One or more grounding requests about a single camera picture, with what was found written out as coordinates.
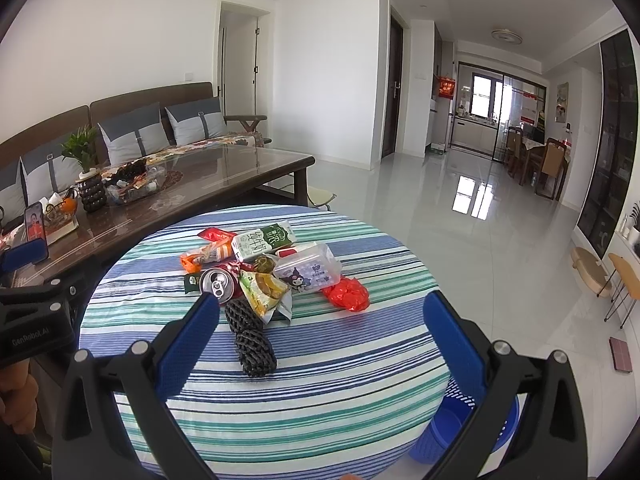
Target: ceiling light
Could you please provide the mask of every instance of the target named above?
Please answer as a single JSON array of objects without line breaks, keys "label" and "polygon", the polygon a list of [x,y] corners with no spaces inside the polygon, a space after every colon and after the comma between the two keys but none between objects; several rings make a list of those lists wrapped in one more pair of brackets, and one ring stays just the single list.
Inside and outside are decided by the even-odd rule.
[{"label": "ceiling light", "polygon": [[491,36],[494,40],[504,41],[505,43],[511,43],[514,45],[522,43],[522,37],[517,35],[515,32],[511,32],[508,28],[493,30]]}]

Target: dark brown door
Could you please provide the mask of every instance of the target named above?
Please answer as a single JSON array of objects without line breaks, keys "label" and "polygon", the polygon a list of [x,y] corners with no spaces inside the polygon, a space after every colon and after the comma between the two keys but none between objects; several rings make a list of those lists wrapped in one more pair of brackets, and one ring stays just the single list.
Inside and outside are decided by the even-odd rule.
[{"label": "dark brown door", "polygon": [[389,82],[386,89],[385,131],[382,136],[382,156],[396,150],[400,84],[402,79],[402,25],[391,17],[389,30]]}]

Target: metal screw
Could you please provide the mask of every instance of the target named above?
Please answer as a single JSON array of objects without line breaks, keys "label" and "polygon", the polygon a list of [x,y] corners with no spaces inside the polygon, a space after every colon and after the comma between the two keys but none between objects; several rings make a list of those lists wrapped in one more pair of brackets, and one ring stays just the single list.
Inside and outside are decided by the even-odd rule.
[{"label": "metal screw", "polygon": [[136,341],[135,343],[133,343],[133,345],[131,345],[131,351],[135,355],[142,355],[148,350],[148,348],[149,343],[147,343],[146,341]]},{"label": "metal screw", "polygon": [[562,350],[556,350],[554,352],[554,359],[560,364],[564,364],[568,360],[566,354]]},{"label": "metal screw", "polygon": [[506,341],[495,341],[494,350],[500,355],[509,355],[511,353],[511,346]]},{"label": "metal screw", "polygon": [[89,357],[89,352],[87,352],[86,350],[82,349],[82,350],[78,350],[76,352],[76,354],[74,355],[74,361],[76,363],[81,363],[82,361],[84,361],[85,359],[87,359]]}]

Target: red lantern decoration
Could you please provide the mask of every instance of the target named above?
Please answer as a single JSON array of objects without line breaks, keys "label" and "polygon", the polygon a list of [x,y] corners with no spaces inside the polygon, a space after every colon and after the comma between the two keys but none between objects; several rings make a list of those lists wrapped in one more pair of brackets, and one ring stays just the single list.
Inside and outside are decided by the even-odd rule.
[{"label": "red lantern decoration", "polygon": [[438,81],[440,85],[438,96],[453,99],[454,90],[456,89],[456,80],[440,76]]}]

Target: cartoon character print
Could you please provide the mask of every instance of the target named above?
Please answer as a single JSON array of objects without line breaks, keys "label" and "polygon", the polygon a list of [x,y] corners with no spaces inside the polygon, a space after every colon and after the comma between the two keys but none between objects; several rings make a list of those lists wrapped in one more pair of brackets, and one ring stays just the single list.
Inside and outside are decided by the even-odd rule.
[{"label": "cartoon character print", "polygon": [[291,275],[288,278],[282,278],[282,281],[290,285],[296,292],[301,292],[311,286],[311,280],[300,274],[296,267],[293,268]]}]

